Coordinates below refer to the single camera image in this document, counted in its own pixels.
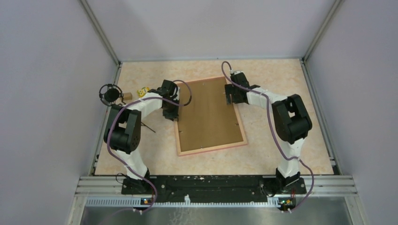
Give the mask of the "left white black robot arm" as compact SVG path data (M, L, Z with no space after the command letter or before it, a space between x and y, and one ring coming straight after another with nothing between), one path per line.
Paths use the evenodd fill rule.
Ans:
M159 109L165 119L178 120L181 107L180 88L173 81L164 80L157 89L129 104L112 105L104 133L104 142L111 156L127 169L133 188L140 194L149 191L149 170L139 153L142 119Z

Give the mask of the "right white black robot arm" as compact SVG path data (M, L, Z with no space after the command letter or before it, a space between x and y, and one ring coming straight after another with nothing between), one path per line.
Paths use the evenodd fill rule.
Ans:
M300 95L284 96L250 85L242 71L231 71L225 93L227 104L246 103L266 109L270 131L282 161L276 169L275 187L288 193L300 178L300 154L312 121Z

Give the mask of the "yellow toy cube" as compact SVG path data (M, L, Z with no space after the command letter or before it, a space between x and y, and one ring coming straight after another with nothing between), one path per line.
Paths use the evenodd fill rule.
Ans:
M138 97L142 98L143 96L145 96L149 92L149 90L150 90L149 87L143 87L143 88L137 90Z

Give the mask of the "small wooden block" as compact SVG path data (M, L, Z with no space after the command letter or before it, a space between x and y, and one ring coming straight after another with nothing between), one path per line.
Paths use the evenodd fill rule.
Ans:
M132 100L132 99L133 99L133 95L132 95L131 92L126 92L126 93L123 94L123 100L129 101L129 100Z

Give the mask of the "black microphone on tripod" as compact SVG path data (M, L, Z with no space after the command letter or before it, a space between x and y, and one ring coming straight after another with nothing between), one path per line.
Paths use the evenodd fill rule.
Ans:
M146 117L153 111L160 109L162 106L162 98L156 93L147 93L147 97L139 98L137 101L131 102L129 104L123 103L122 105L116 104L117 99L124 101L126 99L125 94L122 90L115 84L105 84L100 88L99 97L103 104L110 106L115 109L116 115L119 115L119 110L123 112L118 117L118 121L114 122L115 117L109 113L109 121L106 123L105 135L109 133L112 125L118 125L119 123L125 123L128 121L127 111L137 110L141 112L141 118Z

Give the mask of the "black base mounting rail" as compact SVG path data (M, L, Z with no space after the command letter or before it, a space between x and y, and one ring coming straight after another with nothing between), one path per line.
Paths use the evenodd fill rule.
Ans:
M148 195L156 203L264 203L277 195L301 195L308 186L303 178L283 186L275 176L263 175L157 175L149 181L125 178L123 195Z

